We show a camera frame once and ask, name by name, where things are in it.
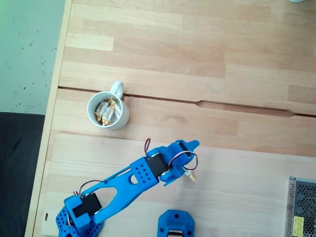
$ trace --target robotic arm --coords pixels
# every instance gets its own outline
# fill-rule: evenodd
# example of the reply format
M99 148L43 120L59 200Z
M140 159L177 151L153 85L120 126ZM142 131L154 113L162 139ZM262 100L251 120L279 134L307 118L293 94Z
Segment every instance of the robotic arm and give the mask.
M60 237L96 236L103 221L128 207L142 192L155 186L159 180L170 184L184 174L184 166L194 158L192 152L199 141L186 143L175 141L168 147L154 148L125 169L64 200L64 208L56 217ZM136 177L138 183L131 181ZM117 194L111 203L102 209L94 193L100 188L116 188Z

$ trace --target mounting hole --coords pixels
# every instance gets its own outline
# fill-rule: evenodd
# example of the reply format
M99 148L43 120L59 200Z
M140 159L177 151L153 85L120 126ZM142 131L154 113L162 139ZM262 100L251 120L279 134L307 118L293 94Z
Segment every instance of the mounting hole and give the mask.
M131 181L133 184L138 184L138 181L137 181L135 175L132 175L132 177L130 177L130 181Z

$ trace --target blue 3d-printed part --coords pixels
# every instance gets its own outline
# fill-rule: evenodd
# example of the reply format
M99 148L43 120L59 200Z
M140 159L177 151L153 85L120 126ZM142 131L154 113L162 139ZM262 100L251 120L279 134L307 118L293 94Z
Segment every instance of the blue 3d-printed part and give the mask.
M188 212L167 210L159 217L157 237L167 237L175 231L182 237L194 236L194 220Z
M103 222L95 224L92 217L88 224L88 228L85 231L79 232L74 225L68 225L68 212L64 206L63 209L56 216L56 224L58 226L58 237L95 237L103 227Z
M66 226L67 228L65 229L64 223L60 226L58 223L59 220L56 219L60 233L65 230L66 232L71 231L72 228L75 228L78 234L77 236L81 236L82 233L92 229L92 225L96 226L97 224L102 224L103 221L128 207L139 195L142 194L142 192L158 184L159 180L165 182L165 185L175 181L184 174L183 166L191 162L194 155L189 153L182 154L172 162L170 167L167 164L169 164L179 152L193 152L198 145L199 141L186 143L183 140L177 140L174 143L171 143L168 147L154 148L147 152L148 158L142 157L136 160L130 164L130 166L105 179L103 182L85 190L82 192L82 196L90 195L100 188L113 187L117 190L117 194L111 203L107 207L100 209L93 214L89 215L88 213L84 213L80 216L77 214L76 217L73 210L74 208L82 205L81 197L71 196L65 199L65 208L67 213L69 213L74 226ZM137 180L136 184L131 182L133 175Z

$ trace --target yellow label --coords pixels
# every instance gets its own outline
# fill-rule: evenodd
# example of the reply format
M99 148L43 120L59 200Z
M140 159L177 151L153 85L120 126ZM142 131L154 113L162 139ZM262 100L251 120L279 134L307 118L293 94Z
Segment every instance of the yellow label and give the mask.
M304 217L294 216L293 236L303 237Z

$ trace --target mug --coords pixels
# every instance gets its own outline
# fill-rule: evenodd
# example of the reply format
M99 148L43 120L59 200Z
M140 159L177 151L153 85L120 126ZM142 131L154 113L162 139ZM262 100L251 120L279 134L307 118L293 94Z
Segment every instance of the mug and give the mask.
M123 92L124 92L123 83L121 81L116 81L113 83L110 92L101 91L95 94L90 99L88 103L88 107L87 107L87 113L88 113L88 117L90 121L98 127L107 128L110 130L118 130L124 127L127 124L128 119L129 119L129 109L127 105L121 100ZM98 122L98 119L95 115L95 111L102 101L108 101L110 99L115 100L115 102L119 105L119 107L121 108L121 115L118 118L116 118L116 116L113 115L111 119L112 124L108 126L102 126Z

